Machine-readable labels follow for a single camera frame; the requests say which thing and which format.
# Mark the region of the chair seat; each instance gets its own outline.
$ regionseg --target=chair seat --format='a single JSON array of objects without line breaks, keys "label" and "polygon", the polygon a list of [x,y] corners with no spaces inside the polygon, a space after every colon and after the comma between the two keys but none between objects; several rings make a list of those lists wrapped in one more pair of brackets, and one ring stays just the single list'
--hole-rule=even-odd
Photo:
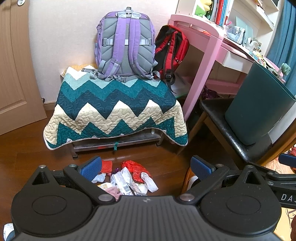
[{"label": "chair seat", "polygon": [[232,101],[233,98],[203,100],[200,106],[242,160],[246,162],[257,162],[271,148],[271,139],[266,134],[255,144],[246,146],[241,143],[224,117]]}]

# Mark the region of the blue curtain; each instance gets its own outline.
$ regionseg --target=blue curtain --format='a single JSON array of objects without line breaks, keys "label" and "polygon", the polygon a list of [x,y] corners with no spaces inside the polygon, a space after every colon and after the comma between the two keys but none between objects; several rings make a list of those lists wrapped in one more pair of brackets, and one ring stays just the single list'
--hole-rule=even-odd
[{"label": "blue curtain", "polygon": [[293,95],[296,95],[296,9],[289,1],[283,1],[283,12],[267,58],[278,67],[282,63],[287,63],[291,67],[290,74],[284,77],[285,85]]}]

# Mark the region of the stuffed toy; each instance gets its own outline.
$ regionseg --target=stuffed toy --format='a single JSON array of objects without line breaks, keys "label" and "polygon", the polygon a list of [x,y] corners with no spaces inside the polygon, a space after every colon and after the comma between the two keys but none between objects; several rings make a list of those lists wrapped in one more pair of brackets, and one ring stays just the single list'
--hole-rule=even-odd
[{"label": "stuffed toy", "polygon": [[212,5],[211,0],[197,0],[197,6],[195,10],[195,15],[200,17],[205,16],[206,12],[210,10],[210,6]]}]

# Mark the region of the blue gripper pad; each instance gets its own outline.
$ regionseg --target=blue gripper pad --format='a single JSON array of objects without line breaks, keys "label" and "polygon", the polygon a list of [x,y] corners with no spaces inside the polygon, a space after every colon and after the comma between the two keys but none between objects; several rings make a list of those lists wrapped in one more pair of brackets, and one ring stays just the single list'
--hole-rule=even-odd
[{"label": "blue gripper pad", "polygon": [[80,165],[77,171],[89,181],[92,181],[95,176],[101,172],[102,159],[99,156],[94,156],[87,162]]},{"label": "blue gripper pad", "polygon": [[282,153],[279,155],[279,163],[289,167],[296,167],[296,156]]},{"label": "blue gripper pad", "polygon": [[208,175],[212,174],[216,168],[210,163],[197,155],[194,155],[190,160],[190,167],[193,173],[200,179],[205,179]]}]

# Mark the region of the backpack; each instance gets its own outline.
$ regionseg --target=backpack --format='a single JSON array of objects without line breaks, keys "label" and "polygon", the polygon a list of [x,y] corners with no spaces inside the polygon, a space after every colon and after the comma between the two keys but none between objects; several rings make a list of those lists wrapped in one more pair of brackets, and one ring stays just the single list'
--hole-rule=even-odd
[{"label": "backpack", "polygon": [[154,80],[155,29],[147,15],[134,12],[130,7],[110,12],[99,22],[97,30],[98,70],[83,69],[91,73],[92,79],[115,79],[124,83],[136,78]]},{"label": "backpack", "polygon": [[189,41],[180,29],[165,25],[160,29],[155,44],[155,60],[158,64],[153,70],[160,73],[160,78],[166,80],[172,91],[171,85],[176,79],[174,71],[183,61],[189,48]]}]

